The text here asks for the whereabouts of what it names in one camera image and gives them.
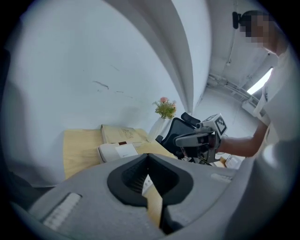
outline white ceiling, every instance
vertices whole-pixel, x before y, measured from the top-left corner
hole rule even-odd
[[[208,3],[213,37],[210,73],[248,90],[270,67],[276,66],[277,57],[235,30],[232,12],[243,14],[261,7],[252,0],[210,0]]]

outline person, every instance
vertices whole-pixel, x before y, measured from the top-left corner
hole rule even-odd
[[[284,122],[281,122],[282,126],[278,123],[273,124],[269,115],[272,115],[273,119],[283,119],[282,114],[284,114],[286,108],[283,103],[285,99],[280,100],[280,96],[286,90],[282,89],[290,81],[295,85],[300,79],[300,75],[288,40],[269,14],[261,11],[245,12],[240,18],[240,30],[246,33],[246,37],[251,37],[252,42],[257,42],[262,48],[278,56],[277,67],[272,70],[270,78],[263,86],[262,97],[254,110],[254,114],[260,120],[254,135],[246,138],[224,137],[217,149],[217,152],[252,157],[268,144],[277,143],[281,139],[289,140],[291,137],[295,137],[294,132],[298,131],[297,129],[291,129],[292,126],[289,126],[290,124],[284,126]],[[273,99],[275,99],[273,102],[277,101],[280,104],[273,103],[273,111],[272,109],[270,111],[269,107],[270,114],[268,114],[265,111],[265,107],[269,103],[269,105],[272,105]],[[274,105],[276,104],[278,106],[283,105],[283,107],[275,109]],[[297,109],[291,109],[289,112],[292,113],[293,111],[297,111]]]

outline white vase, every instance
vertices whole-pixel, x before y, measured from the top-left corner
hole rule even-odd
[[[160,134],[160,131],[164,125],[164,122],[165,122],[165,119],[158,118],[158,120],[154,123],[154,125],[152,126],[152,128],[147,136],[148,142],[153,142],[156,139],[156,137]]]

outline white tag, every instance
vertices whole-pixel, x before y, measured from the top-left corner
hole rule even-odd
[[[120,156],[120,158],[127,158],[127,157],[138,155],[132,144],[125,144],[125,145],[118,146],[116,147],[116,151]]]

